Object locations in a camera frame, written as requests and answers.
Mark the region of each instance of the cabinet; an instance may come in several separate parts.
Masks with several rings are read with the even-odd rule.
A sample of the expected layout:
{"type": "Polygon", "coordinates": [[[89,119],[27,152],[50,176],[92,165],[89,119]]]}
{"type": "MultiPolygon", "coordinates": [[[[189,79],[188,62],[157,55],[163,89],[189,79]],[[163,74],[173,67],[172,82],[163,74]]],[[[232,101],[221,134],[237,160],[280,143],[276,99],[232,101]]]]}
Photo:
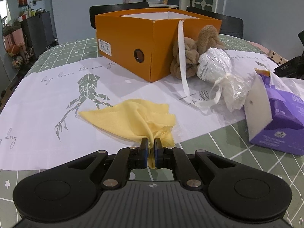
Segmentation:
{"type": "Polygon", "coordinates": [[[33,47],[36,58],[54,41],[50,12],[32,16],[22,21],[21,26],[27,46],[33,47]]]}

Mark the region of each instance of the purple box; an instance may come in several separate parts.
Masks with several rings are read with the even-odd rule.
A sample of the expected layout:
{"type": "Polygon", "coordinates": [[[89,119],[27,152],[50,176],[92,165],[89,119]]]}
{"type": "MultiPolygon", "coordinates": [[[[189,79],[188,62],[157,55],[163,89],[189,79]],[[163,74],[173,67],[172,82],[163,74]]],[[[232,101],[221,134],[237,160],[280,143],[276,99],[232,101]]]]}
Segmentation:
{"type": "Polygon", "coordinates": [[[304,155],[304,101],[278,90],[270,77],[256,75],[245,104],[249,141],[295,155],[304,155]]]}

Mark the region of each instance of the window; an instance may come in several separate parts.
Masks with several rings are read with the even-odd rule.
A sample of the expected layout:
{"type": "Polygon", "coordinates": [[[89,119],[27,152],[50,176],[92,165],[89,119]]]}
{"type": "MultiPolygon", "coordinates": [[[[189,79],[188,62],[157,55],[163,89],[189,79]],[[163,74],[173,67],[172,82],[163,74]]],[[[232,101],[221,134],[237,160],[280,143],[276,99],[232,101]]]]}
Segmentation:
{"type": "Polygon", "coordinates": [[[9,12],[9,5],[7,0],[0,0],[0,16],[2,19],[3,27],[11,20],[11,15],[9,12]]]}
{"type": "Polygon", "coordinates": [[[7,0],[0,1],[0,16],[1,18],[7,17],[7,0]]]}

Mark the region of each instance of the microfiber cloth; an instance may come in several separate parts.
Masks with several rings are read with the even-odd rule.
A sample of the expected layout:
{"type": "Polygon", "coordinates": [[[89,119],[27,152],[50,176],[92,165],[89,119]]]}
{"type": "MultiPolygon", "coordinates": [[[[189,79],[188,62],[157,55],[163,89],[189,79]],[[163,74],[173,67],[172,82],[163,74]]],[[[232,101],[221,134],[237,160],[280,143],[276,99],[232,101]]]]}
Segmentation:
{"type": "Polygon", "coordinates": [[[148,166],[155,168],[154,139],[160,138],[163,147],[174,146],[172,127],[175,115],[169,114],[169,105],[155,104],[142,99],[129,99],[102,110],[79,112],[91,124],[120,137],[141,142],[148,138],[148,166]]]}

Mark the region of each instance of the orange box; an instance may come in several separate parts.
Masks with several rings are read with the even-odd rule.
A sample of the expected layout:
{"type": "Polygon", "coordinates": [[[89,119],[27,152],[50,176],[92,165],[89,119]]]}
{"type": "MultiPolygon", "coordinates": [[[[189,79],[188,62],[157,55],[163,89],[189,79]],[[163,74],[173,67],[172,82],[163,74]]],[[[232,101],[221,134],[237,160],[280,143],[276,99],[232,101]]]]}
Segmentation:
{"type": "Polygon", "coordinates": [[[197,40],[200,30],[221,20],[169,8],[116,11],[95,16],[99,52],[146,81],[170,74],[177,26],[184,20],[184,36],[197,40]]]}

